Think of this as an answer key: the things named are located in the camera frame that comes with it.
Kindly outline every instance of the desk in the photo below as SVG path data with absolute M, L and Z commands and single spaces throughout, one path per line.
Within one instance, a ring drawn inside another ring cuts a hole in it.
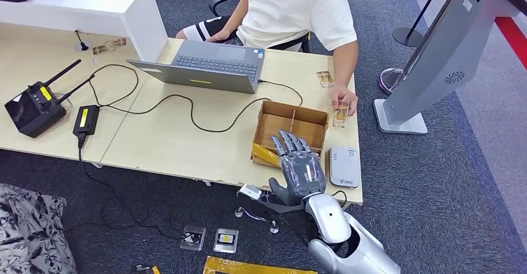
M 171 63 L 180 45 L 181 40 L 170 39 L 158 62 Z M 303 95 L 304 106 L 327 111 L 332 116 L 328 91 L 320 87 L 315 75 L 321 70 L 332 70 L 331 57 L 266 50 L 261 79 L 294 87 Z M 349 88 L 355 90 L 353 80 Z M 257 94 L 250 95 L 164 84 L 150 77 L 131 111 L 148 110 L 169 94 L 191 98 L 196 123 L 214 130 L 228 127 L 253 99 L 266 97 L 294 105 L 300 101 L 294 92 L 270 84 L 260 84 Z M 248 183 L 261 189 L 269 189 L 268 179 L 274 176 L 284 186 L 280 170 L 249 159 L 260 105 L 258 102 L 248 108 L 231 130 L 215 134 L 201 131 L 191 123 L 187 100 L 168 99 L 146 116 L 128 114 L 101 163 L 229 185 Z M 323 153 L 333 145 L 359 148 L 356 116 L 348 118 L 345 129 L 330 125 Z M 346 192 L 348 203 L 362 204 L 362 185 L 350 190 L 328 183 L 327 193 L 337 190 Z
M 10 24 L 129 37 L 139 57 L 150 62 L 168 40 L 155 0 L 0 1 L 0 12 L 0 22 Z
M 88 37 L 100 44 L 115 39 L 94 34 Z M 51 85 L 55 93 L 67 92 L 103 65 L 128 65 L 125 59 L 138 59 L 131 45 L 94 56 L 91 52 L 77 52 L 77 44 L 75 35 L 69 31 L 0 23 L 0 102 L 7 102 L 28 84 L 47 80 L 78 58 L 83 62 Z M 170 63 L 180 45 L 181 40 L 170 39 L 158 61 Z M 262 79 L 294 87 L 303 95 L 304 106 L 331 112 L 327 90 L 320 87 L 315 75 L 316 71 L 332 70 L 331 60 L 322 55 L 267 50 Z M 119 108 L 144 111 L 166 95 L 182 94 L 195 102 L 195 121 L 210 129 L 228 127 L 255 98 L 267 97 L 295 105 L 300 101 L 289 89 L 270 84 L 260 84 L 257 94 L 250 95 L 163 84 L 141 71 L 137 74 L 138 89 L 121 101 Z M 128 93 L 135 78 L 130 70 L 111 67 L 98 73 L 93 83 L 101 103 L 108 103 Z M 354 90 L 353 82 L 349 87 Z M 0 148 L 76 160 L 77 142 L 71 133 L 75 116 L 79 106 L 94 104 L 95 99 L 89 86 L 79 89 L 70 99 L 73 107 L 67 115 L 36 139 L 18 133 L 6 110 L 0 109 Z M 284 185 L 280 170 L 250 160 L 260 105 L 260 102 L 253 104 L 230 131 L 222 134 L 195 128 L 190 122 L 190 104 L 180 98 L 171 98 L 140 116 L 103 108 L 96 133 L 85 144 L 83 158 L 119 168 L 237 186 L 248 183 L 262 189 L 268 189 L 267 181 L 274 176 Z M 355 116 L 348 118 L 344 130 L 330 126 L 324 152 L 332 145 L 358 149 L 358 132 Z M 327 193 L 333 194 L 339 189 L 328 183 Z M 348 203 L 362 204 L 362 185 L 342 190 Z
M 93 34 L 87 37 L 96 45 L 115 39 Z M 3 107 L 28 84 L 48 80 L 78 58 L 82 62 L 50 86 L 54 93 L 66 93 L 101 66 L 109 63 L 128 65 L 125 59 L 138 59 L 131 43 L 97 56 L 91 50 L 77 52 L 75 46 L 78 43 L 75 34 L 69 31 L 0 23 L 0 148 L 59 158 L 78 158 L 76 137 L 71 132 L 79 106 L 95 103 L 88 85 L 70 97 L 73 107 L 66 116 L 36 139 L 18 133 Z M 141 87 L 148 75 L 141 71 L 137 74 Z M 99 72 L 93 84 L 98 89 L 100 101 L 107 103 L 128 93 L 134 86 L 134 79 L 130 70 L 110 67 Z M 139 89 L 118 106 L 129 109 L 138 92 Z M 84 147 L 83 158 L 86 161 L 101 161 L 125 115 L 113 109 L 101 110 L 97 134 L 89 137 Z

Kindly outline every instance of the red stripe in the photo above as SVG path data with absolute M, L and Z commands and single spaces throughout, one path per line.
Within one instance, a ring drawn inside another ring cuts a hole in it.
M 496 17 L 496 25 L 527 69 L 527 38 L 511 17 Z

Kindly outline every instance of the gray kiosk stand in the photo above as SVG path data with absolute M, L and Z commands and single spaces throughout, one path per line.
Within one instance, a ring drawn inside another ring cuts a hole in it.
M 475 76 L 496 17 L 527 15 L 526 0 L 447 0 L 404 69 L 383 71 L 374 102 L 382 132 L 426 134 L 421 111 Z

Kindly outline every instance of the laptop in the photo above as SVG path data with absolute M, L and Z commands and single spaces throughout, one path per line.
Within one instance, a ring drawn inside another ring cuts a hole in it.
M 171 65 L 126 60 L 164 83 L 254 94 L 262 48 L 183 41 Z

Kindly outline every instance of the robotic arm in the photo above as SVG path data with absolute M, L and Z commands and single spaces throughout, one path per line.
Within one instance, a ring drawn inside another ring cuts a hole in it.
M 344 212 L 337 200 L 324 194 L 326 179 L 319 157 L 303 139 L 293 134 L 279 132 L 271 136 L 285 177 L 287 187 L 280 186 L 275 178 L 269 179 L 271 191 L 286 207 L 255 199 L 276 214 L 304 209 L 316 223 L 318 237 L 308 243 L 309 253 L 332 274 L 399 274 L 401 268 L 384 252 L 383 245 L 355 218 Z M 348 244 L 345 256 L 340 257 L 333 248 Z

